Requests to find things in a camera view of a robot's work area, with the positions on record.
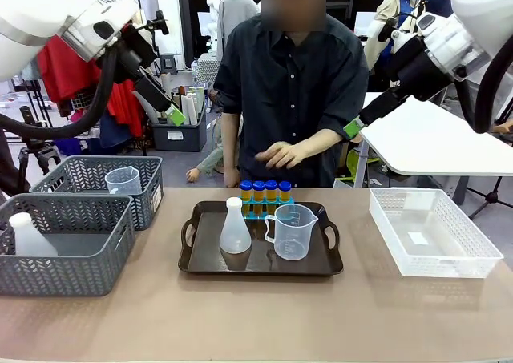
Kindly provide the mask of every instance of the white plastic bottle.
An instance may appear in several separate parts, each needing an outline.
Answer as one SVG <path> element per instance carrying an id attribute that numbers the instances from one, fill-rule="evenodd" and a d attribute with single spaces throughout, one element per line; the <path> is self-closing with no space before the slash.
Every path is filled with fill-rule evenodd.
<path id="1" fill-rule="evenodd" d="M 242 216 L 242 200 L 230 197 L 226 200 L 228 214 L 224 222 L 219 246 L 227 253 L 242 253 L 251 247 L 251 235 Z"/>
<path id="2" fill-rule="evenodd" d="M 57 250 L 32 224 L 29 213 L 21 212 L 12 215 L 9 223 L 14 229 L 16 256 L 52 257 Z"/>

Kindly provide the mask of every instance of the white plastic basket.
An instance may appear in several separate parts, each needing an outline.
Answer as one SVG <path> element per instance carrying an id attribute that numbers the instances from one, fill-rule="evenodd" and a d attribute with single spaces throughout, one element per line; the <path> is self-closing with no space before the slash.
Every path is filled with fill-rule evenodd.
<path id="1" fill-rule="evenodd" d="M 403 276 L 483 279 L 504 258 L 442 190 L 373 188 L 370 214 Z"/>

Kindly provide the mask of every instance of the gray plastic basket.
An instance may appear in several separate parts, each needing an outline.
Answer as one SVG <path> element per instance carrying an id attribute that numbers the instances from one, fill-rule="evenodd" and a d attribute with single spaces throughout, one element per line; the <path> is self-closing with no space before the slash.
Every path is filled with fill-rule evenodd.
<path id="1" fill-rule="evenodd" d="M 30 192 L 108 193 L 105 175 L 121 167 L 139 170 L 143 192 L 132 195 L 132 219 L 136 231 L 147 229 L 160 205 L 162 159 L 142 156 L 71 156 L 52 170 Z"/>
<path id="2" fill-rule="evenodd" d="M 131 202 L 130 196 L 62 193 L 8 200 L 0 207 L 0 294 L 107 295 L 135 243 Z M 30 213 L 59 256 L 16 256 L 8 220 L 18 212 Z"/>

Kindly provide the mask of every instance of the brown tray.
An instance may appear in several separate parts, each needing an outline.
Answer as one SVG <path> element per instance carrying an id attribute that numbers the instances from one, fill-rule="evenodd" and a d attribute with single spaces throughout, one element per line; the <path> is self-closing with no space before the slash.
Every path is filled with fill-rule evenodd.
<path id="1" fill-rule="evenodd" d="M 202 201 L 182 228 L 182 252 L 178 267 L 195 274 L 278 275 L 278 276 L 332 276 L 344 269 L 338 247 L 340 235 L 337 226 L 328 219 L 325 208 L 318 203 L 299 203 L 310 208 L 319 218 L 310 241 L 309 254 L 302 260 L 287 261 L 275 252 L 273 244 L 265 241 L 265 222 L 246 220 L 252 237 L 251 248 L 231 255 L 219 247 L 219 238 L 226 218 L 225 201 Z M 326 229 L 332 228 L 334 239 L 329 246 Z M 274 232 L 271 223 L 269 234 Z"/>

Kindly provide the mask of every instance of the plastic measuring cup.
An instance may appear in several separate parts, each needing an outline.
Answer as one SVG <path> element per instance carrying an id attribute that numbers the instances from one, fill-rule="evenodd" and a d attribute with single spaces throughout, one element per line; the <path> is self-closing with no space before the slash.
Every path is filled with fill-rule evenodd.
<path id="1" fill-rule="evenodd" d="M 116 195 L 138 195 L 143 192 L 139 170 L 133 167 L 118 168 L 105 175 L 109 193 Z"/>
<path id="2" fill-rule="evenodd" d="M 274 239 L 269 237 L 269 220 L 274 220 Z M 274 251 L 285 260 L 300 260 L 308 255 L 312 228 L 318 218 L 300 204 L 286 204 L 277 208 L 274 215 L 265 217 L 265 239 L 274 243 Z"/>

